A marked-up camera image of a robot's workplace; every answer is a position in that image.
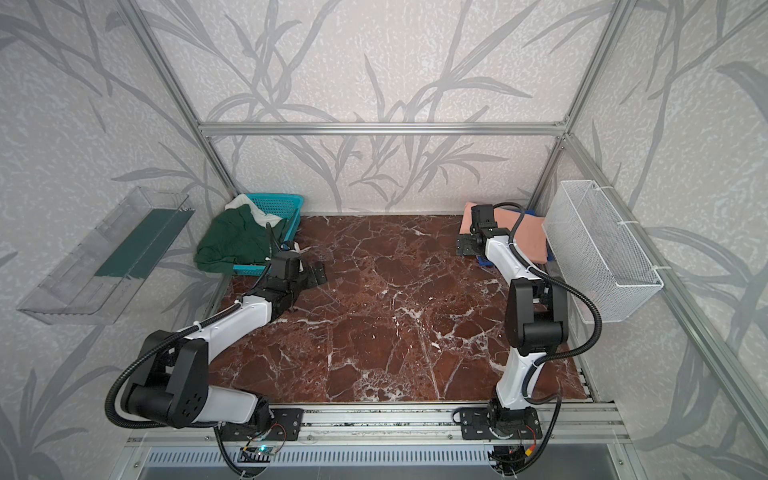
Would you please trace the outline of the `pink graphic t-shirt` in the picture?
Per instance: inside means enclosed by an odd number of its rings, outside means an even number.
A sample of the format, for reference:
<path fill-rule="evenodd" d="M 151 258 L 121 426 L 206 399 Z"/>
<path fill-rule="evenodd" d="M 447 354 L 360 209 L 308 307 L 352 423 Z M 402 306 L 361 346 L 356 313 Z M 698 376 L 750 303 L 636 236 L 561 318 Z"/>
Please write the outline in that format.
<path fill-rule="evenodd" d="M 473 202 L 467 202 L 464 208 L 459 235 L 469 235 L 471 225 L 471 208 L 477 205 Z M 511 230 L 515 222 L 520 217 L 520 212 L 513 207 L 503 206 L 495 208 L 495 221 L 500 228 Z M 543 217 L 532 215 L 526 211 L 521 225 L 518 227 L 514 240 L 522 252 L 535 264 L 545 264 L 548 261 L 547 240 L 543 229 Z M 479 253 L 473 253 L 472 249 L 466 250 L 460 246 L 457 240 L 457 255 L 459 256 L 478 256 Z"/>

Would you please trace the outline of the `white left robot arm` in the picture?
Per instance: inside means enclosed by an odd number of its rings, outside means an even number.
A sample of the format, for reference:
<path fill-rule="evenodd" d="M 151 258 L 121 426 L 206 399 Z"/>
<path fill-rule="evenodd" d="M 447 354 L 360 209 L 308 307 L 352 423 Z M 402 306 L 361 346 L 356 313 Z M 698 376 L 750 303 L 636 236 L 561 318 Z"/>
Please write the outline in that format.
<path fill-rule="evenodd" d="M 209 366 L 234 343 L 292 309 L 302 292 L 326 281 L 322 263 L 308 264 L 295 251 L 274 254 L 230 307 L 180 331 L 150 334 L 108 392 L 108 419 L 128 429 L 236 424 L 267 430 L 274 422 L 268 400 L 212 385 Z"/>

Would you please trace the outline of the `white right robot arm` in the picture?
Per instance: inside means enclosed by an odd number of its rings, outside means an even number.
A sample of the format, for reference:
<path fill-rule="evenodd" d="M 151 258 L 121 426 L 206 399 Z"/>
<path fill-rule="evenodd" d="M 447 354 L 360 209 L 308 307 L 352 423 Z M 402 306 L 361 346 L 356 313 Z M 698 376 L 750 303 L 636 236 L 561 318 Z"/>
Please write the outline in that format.
<path fill-rule="evenodd" d="M 488 404 L 488 430 L 499 438 L 534 432 L 538 401 L 532 394 L 542 369 L 536 362 L 555 354 L 568 338 L 567 292 L 537 274 L 517 242 L 506 235 L 461 234 L 457 254 L 487 260 L 508 284 L 504 332 L 510 353 Z"/>

